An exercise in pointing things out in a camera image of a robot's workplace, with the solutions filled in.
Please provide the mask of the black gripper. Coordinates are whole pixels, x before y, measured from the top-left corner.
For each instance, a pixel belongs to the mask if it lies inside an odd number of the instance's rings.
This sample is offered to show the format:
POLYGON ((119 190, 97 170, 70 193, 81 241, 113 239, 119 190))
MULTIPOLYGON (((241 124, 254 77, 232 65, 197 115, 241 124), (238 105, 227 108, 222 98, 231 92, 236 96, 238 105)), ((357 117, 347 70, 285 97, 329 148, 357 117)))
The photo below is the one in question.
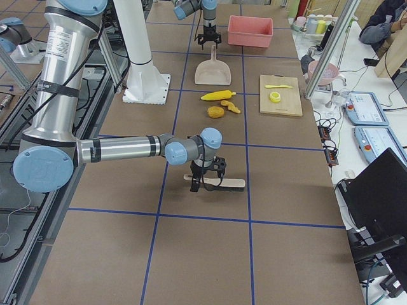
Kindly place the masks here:
POLYGON ((192 178, 190 191, 197 193, 200 189, 200 179, 208 171, 216 172, 217 177, 223 180, 226 171, 226 160, 222 157, 214 156, 210 160, 196 159, 190 165, 192 178))
POLYGON ((217 27, 215 25, 203 26, 203 33, 198 34, 195 38, 198 41, 198 44, 201 46, 201 49, 204 50, 204 43, 206 42, 215 42, 216 50, 218 50, 221 43, 221 34, 217 32, 217 27))

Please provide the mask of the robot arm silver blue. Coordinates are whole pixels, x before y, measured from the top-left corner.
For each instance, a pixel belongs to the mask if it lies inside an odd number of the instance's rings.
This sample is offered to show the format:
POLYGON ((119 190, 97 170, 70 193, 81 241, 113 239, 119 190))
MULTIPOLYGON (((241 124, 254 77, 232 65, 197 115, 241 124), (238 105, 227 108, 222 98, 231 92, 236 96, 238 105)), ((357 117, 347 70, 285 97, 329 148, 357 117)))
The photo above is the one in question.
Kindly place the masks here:
POLYGON ((222 135, 215 128, 188 139, 163 134, 82 140, 73 135, 88 47, 102 37, 106 8, 106 1, 46 3, 48 42, 36 110, 31 125, 20 129, 20 150, 13 163, 16 181, 27 190, 47 193, 67 184, 78 165, 163 156, 171 165, 190 163, 193 192, 200 186, 209 191, 224 186, 226 162, 216 156, 222 135))
POLYGON ((202 21, 202 33, 195 31, 194 40, 204 48, 207 42, 215 43, 216 47, 222 42, 221 33, 217 31, 217 1, 216 0, 185 0, 172 1, 174 4, 174 14, 178 20, 183 20, 195 12, 199 12, 198 24, 202 21))

